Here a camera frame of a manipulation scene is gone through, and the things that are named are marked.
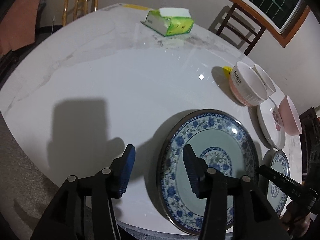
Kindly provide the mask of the right hand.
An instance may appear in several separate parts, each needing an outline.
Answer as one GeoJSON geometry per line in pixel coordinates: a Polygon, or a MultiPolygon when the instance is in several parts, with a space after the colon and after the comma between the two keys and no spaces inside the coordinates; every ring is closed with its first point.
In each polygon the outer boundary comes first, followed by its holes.
{"type": "Polygon", "coordinates": [[[281,221],[281,226],[284,228],[285,231],[291,231],[290,235],[292,237],[302,237],[306,234],[310,222],[311,222],[311,217],[310,213],[304,217],[298,217],[293,219],[294,211],[294,204],[293,202],[290,202],[286,206],[286,211],[285,213],[281,216],[280,221],[281,221]]]}

